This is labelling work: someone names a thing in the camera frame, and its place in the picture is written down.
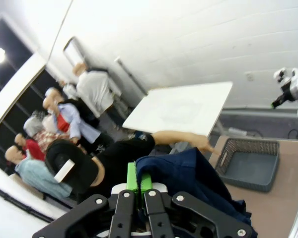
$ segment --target black cap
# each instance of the black cap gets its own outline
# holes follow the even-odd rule
[[[70,141],[53,141],[46,152],[45,164],[48,170],[55,176],[67,161],[72,161],[74,166],[65,169],[66,175],[62,182],[71,186],[76,193],[85,193],[98,175],[97,164]]]

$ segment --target dark blue jacket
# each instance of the dark blue jacket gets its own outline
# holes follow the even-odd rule
[[[245,201],[234,201],[210,163],[197,148],[178,154],[145,156],[136,161],[137,180],[144,173],[151,175],[152,182],[167,186],[173,196],[184,191],[206,202],[237,220],[251,225],[251,213],[246,212]]]

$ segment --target black shirt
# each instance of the black shirt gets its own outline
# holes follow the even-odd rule
[[[78,203],[94,194],[101,194],[109,198],[113,186],[127,182],[128,163],[148,155],[154,146],[153,137],[147,135],[144,139],[134,138],[118,141],[99,153],[97,158],[105,168],[105,177],[98,186],[90,187],[84,194],[78,194]]]

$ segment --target gray plastic basket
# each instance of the gray plastic basket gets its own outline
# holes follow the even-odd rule
[[[229,138],[215,170],[228,184],[268,192],[278,164],[278,141]]]

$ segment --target dark backdrop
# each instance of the dark backdrop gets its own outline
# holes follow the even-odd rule
[[[0,63],[0,91],[11,77],[32,56],[32,52],[18,39],[9,26],[0,20],[0,48],[5,50],[5,61]],[[24,122],[34,110],[43,110],[42,102],[46,90],[59,88],[55,79],[43,70],[12,106],[0,123],[0,168],[8,174],[13,173],[13,165],[7,163],[4,153],[14,144],[16,134],[22,132]]]

